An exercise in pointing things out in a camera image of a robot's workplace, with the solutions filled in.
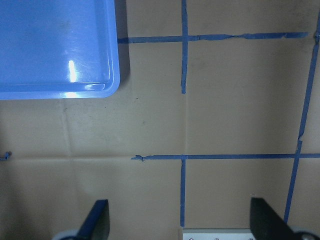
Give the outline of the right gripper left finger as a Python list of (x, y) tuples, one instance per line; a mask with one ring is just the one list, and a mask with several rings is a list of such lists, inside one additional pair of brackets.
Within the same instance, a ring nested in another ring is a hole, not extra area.
[(79, 228), (77, 240), (107, 240), (110, 234), (110, 210), (107, 199), (97, 200)]

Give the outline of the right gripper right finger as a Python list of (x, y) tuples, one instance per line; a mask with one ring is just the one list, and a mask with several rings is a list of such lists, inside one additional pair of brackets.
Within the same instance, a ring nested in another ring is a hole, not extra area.
[(250, 200), (250, 231), (256, 240), (295, 240), (295, 233), (263, 199)]

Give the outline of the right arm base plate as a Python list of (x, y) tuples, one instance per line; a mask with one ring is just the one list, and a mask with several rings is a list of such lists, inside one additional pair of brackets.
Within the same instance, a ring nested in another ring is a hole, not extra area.
[(183, 240), (255, 240), (247, 228), (184, 228)]

